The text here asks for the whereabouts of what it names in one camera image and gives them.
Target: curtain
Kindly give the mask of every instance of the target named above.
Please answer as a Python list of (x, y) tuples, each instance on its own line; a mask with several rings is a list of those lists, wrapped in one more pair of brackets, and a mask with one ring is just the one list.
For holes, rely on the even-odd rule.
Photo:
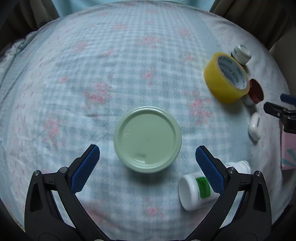
[(210, 12), (254, 35), (267, 49), (292, 26), (280, 1), (215, 0)]
[(58, 17), (51, 0), (19, 0), (0, 29), (0, 50)]

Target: checkered fabric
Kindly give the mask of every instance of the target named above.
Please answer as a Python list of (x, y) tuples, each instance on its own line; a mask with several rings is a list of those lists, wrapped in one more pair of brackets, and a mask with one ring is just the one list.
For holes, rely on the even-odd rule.
[[(289, 202), (296, 178), (282, 180), (278, 120), (264, 114), (263, 103), (251, 110), (240, 101), (220, 103), (203, 79), (215, 52), (244, 44), (252, 53), (250, 78), (261, 83), (265, 101), (283, 105), (279, 96), (289, 91), (278, 66), (238, 26), (181, 4), (117, 2), (59, 18), (18, 44), (0, 80), (0, 197), (20, 223), (33, 171), (69, 166), (90, 144), (101, 157), (77, 197), (112, 239), (181, 240), (193, 231), (211, 207), (185, 211), (178, 180), (200, 170), (199, 145), (224, 163), (247, 160), (263, 172), (273, 221)], [(182, 132), (178, 157), (155, 174), (126, 168), (114, 151), (117, 122), (140, 106), (166, 110)], [(258, 143), (247, 131), (256, 109), (265, 127)], [(70, 223), (60, 201), (58, 207)]]

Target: green lid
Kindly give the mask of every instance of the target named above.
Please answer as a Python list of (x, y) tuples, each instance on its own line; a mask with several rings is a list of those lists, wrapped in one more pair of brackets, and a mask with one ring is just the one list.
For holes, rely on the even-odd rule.
[(139, 107), (122, 117), (114, 133), (114, 147), (120, 160), (136, 172), (165, 169), (181, 148), (177, 121), (156, 107)]

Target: textured blue pad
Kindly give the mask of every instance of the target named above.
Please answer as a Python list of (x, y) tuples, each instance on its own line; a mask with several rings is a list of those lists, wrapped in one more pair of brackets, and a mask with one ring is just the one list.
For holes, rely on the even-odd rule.
[(95, 146), (86, 158), (82, 161), (80, 166), (71, 178), (71, 190), (75, 194), (81, 192), (91, 172), (100, 159), (100, 149)]
[(224, 192), (224, 179), (221, 173), (217, 170), (211, 159), (198, 147), (195, 152), (195, 159), (205, 174), (214, 192), (222, 194)]

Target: white bottle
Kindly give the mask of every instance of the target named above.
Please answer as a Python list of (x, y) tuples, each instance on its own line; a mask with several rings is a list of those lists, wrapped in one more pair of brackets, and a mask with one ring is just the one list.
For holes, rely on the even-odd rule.
[[(228, 162), (225, 166), (227, 168), (234, 167), (239, 173), (251, 173), (251, 168), (247, 161)], [(220, 196), (220, 194), (213, 191), (202, 172), (194, 172), (182, 176), (179, 180), (178, 191), (181, 204), (187, 211), (213, 205)]]

